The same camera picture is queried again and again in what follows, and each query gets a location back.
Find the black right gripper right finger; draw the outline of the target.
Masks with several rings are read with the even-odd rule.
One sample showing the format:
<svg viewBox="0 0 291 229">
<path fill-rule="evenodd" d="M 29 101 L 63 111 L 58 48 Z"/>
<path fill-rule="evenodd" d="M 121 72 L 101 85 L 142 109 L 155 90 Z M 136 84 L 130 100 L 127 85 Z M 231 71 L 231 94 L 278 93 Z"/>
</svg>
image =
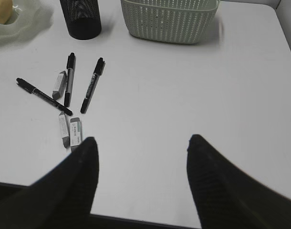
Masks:
<svg viewBox="0 0 291 229">
<path fill-rule="evenodd" d="M 243 172 L 198 134 L 189 140 L 187 178 L 203 229 L 291 229 L 291 199 Z"/>
</svg>

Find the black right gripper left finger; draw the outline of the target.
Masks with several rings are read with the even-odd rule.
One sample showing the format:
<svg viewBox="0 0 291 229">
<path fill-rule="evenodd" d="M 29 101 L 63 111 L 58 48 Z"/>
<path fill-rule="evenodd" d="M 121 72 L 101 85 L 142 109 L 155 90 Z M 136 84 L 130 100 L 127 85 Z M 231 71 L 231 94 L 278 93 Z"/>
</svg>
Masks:
<svg viewBox="0 0 291 229">
<path fill-rule="evenodd" d="M 97 142 L 86 138 L 58 166 L 0 202 L 0 229 L 85 229 L 99 177 Z"/>
</svg>

